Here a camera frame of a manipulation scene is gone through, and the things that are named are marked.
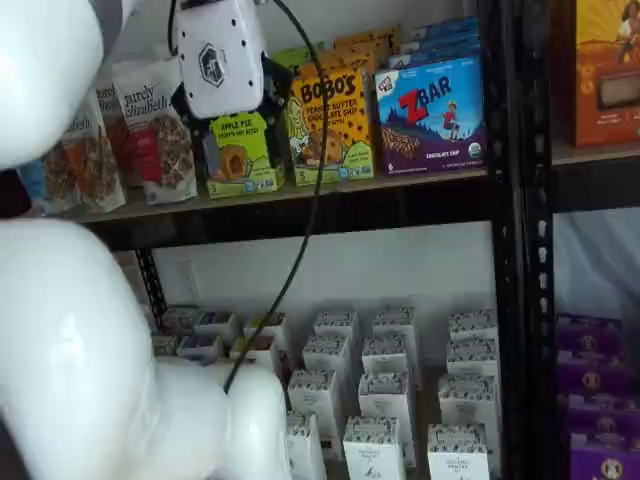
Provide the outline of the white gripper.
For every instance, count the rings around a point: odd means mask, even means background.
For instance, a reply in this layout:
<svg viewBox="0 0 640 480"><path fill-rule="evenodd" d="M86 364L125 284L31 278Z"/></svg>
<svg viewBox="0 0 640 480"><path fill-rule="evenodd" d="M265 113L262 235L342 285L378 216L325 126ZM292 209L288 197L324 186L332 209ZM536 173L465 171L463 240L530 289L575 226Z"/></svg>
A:
<svg viewBox="0 0 640 480"><path fill-rule="evenodd" d="M182 1L177 15L177 50L183 84L171 104L189 130L193 150L213 117L254 110L264 127L260 138L275 169L290 159L286 106L293 74L270 59L257 7L248 0Z"/></svg>

